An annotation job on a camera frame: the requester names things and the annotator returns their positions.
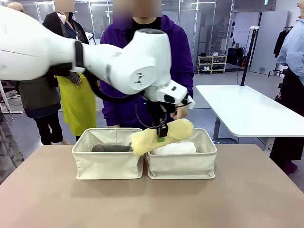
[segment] glass wall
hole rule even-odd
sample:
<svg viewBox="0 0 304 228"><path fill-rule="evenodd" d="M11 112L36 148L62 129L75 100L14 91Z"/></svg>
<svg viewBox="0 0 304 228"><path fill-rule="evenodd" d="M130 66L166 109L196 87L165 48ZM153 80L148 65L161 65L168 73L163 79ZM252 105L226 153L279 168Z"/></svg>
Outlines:
<svg viewBox="0 0 304 228"><path fill-rule="evenodd" d="M227 51L231 5L234 0L163 0L163 14L186 32L193 62L198 54ZM25 3L25 13L41 23L54 12L52 1ZM113 2L75 1L75 19L84 30L93 33L96 43L113 21Z"/></svg>

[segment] yellow apron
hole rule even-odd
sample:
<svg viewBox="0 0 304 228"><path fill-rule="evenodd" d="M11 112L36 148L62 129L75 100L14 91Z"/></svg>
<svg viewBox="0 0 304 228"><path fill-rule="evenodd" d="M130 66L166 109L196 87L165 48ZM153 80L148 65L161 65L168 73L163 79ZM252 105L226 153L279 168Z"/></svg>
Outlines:
<svg viewBox="0 0 304 228"><path fill-rule="evenodd" d="M97 127L95 94L87 78L83 74L79 75L80 86L65 77L57 76L64 121L70 125L72 134L77 136L88 128Z"/></svg>

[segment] beige storage basket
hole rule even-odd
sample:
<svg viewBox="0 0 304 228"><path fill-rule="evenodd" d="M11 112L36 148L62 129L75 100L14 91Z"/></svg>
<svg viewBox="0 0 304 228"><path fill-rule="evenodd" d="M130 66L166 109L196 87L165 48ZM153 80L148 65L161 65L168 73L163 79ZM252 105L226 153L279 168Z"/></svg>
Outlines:
<svg viewBox="0 0 304 228"><path fill-rule="evenodd" d="M187 140L193 142L195 154L146 154L149 177L152 179L213 179L217 148L204 129L194 129Z"/></svg>
<svg viewBox="0 0 304 228"><path fill-rule="evenodd" d="M143 174L143 157L133 152L91 152L95 145L130 145L139 128L87 129L72 149L79 180L136 179Z"/></svg>

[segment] foot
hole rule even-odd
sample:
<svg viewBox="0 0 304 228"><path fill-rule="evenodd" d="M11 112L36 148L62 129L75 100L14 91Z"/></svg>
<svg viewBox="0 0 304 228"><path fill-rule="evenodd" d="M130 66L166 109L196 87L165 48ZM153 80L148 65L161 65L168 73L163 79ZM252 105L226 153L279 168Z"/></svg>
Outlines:
<svg viewBox="0 0 304 228"><path fill-rule="evenodd" d="M298 170L298 167L296 164L293 164L291 161L286 161L285 166L283 168L284 173L286 175L292 174Z"/></svg>
<svg viewBox="0 0 304 228"><path fill-rule="evenodd" d="M68 143L68 142L65 141L65 140L61 140L61 143L62 143L62 145L70 145L70 143Z"/></svg>

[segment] yellow towel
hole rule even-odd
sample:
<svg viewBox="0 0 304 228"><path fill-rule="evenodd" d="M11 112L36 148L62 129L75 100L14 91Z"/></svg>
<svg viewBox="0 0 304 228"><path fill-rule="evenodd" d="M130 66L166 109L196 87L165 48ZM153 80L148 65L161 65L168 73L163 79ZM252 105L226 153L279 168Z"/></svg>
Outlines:
<svg viewBox="0 0 304 228"><path fill-rule="evenodd" d="M146 129L131 134L133 153L141 156L170 143L187 140L193 133L193 124L187 119L175 120L168 123L168 134L163 142L158 142L156 129Z"/></svg>

